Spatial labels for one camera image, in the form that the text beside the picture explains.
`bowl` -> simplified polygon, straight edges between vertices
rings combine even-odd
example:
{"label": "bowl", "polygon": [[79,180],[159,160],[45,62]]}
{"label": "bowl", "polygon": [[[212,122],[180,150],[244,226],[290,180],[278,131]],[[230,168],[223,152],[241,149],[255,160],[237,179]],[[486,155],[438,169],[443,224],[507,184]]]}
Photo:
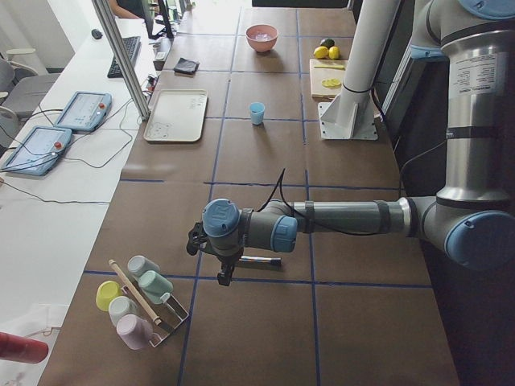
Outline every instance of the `bowl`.
{"label": "bowl", "polygon": [[267,52],[277,43],[277,30],[266,24],[258,24],[247,29],[247,42],[257,52]]}

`keyboard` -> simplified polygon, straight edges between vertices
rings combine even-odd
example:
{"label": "keyboard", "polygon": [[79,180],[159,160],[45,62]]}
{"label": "keyboard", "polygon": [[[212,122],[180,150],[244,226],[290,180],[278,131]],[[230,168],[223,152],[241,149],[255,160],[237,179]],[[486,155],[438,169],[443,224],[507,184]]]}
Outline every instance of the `keyboard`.
{"label": "keyboard", "polygon": [[[141,47],[141,42],[139,36],[130,36],[129,38],[123,38],[123,44],[126,48],[127,54],[129,55],[130,62],[133,64],[136,62],[139,54],[139,48]],[[118,65],[116,58],[113,57],[113,61],[111,62],[111,66],[109,67],[109,71],[107,72],[108,78],[121,78],[122,70]]]}

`cutting board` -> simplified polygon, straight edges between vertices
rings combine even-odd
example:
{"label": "cutting board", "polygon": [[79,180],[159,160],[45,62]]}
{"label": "cutting board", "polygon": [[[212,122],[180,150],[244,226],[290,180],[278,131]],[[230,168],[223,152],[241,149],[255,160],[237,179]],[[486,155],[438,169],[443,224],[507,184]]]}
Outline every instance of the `cutting board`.
{"label": "cutting board", "polygon": [[336,68],[317,68],[316,66],[345,66],[347,60],[321,60],[309,59],[309,78],[311,84],[311,96],[315,98],[334,98],[341,91],[341,86],[328,88],[322,85],[322,80],[335,78],[343,83],[345,70]]}

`folded cloth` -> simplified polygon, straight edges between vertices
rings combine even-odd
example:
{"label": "folded cloth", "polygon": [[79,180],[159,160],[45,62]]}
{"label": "folded cloth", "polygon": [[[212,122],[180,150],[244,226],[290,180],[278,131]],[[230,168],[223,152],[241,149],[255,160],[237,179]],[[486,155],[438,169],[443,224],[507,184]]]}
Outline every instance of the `folded cloth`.
{"label": "folded cloth", "polygon": [[199,67],[199,64],[200,63],[195,60],[180,58],[179,62],[177,62],[174,67],[174,71],[180,74],[193,75]]}

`white tray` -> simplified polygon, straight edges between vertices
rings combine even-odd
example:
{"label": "white tray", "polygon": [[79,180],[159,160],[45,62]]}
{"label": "white tray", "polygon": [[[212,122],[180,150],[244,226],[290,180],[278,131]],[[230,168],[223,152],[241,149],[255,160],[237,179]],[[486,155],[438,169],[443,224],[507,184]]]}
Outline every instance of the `white tray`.
{"label": "white tray", "polygon": [[206,90],[162,90],[146,123],[148,142],[195,142],[202,135]]}

